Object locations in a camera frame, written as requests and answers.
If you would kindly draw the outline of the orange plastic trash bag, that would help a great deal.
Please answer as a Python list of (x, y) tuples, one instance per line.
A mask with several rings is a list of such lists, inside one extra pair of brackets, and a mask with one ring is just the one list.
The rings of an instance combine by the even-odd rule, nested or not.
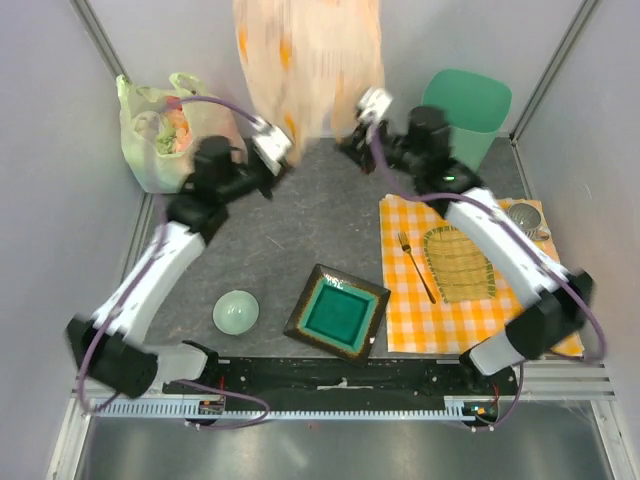
[(324, 126), (348, 135), (359, 100), (385, 83), (377, 1), (236, 1), (233, 15), (251, 100), (292, 141), (292, 166)]

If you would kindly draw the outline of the green trash bin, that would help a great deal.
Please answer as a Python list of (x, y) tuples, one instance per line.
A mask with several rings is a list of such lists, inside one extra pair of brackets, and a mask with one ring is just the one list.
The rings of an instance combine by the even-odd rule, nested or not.
[(512, 91), (477, 73), (446, 69), (426, 86), (422, 104), (445, 111), (453, 156), (477, 171), (511, 108)]

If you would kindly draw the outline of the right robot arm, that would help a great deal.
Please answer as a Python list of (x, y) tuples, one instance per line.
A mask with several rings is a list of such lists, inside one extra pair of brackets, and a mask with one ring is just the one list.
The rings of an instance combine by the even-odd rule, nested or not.
[(502, 331), (460, 357), (460, 386), (481, 393), (497, 372), (540, 358), (593, 320), (593, 279), (585, 271), (570, 272), (537, 248), (481, 178), (454, 157), (443, 110), (413, 108), (405, 134), (389, 131), (385, 111), (356, 107), (356, 128), (340, 141), (340, 150), (367, 173), (397, 169), (410, 175), (415, 191), (401, 197), (428, 205), (469, 238), (506, 279), (522, 307)]

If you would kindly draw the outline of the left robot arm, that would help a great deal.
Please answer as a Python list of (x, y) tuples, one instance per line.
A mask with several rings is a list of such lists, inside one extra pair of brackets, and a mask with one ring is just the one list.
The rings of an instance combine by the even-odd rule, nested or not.
[(246, 162), (237, 164), (236, 149), (227, 138), (202, 140), (192, 172), (162, 208), (162, 222), (139, 262), (90, 317), (76, 315), (69, 321), (65, 335), (79, 369), (79, 395), (87, 378), (130, 399), (157, 383), (182, 379), (198, 393), (216, 388), (220, 371), (208, 362), (204, 348), (184, 342), (152, 351), (142, 343), (177, 280), (228, 219), (228, 204), (253, 191), (271, 198), (291, 142), (274, 130), (255, 135), (247, 145)]

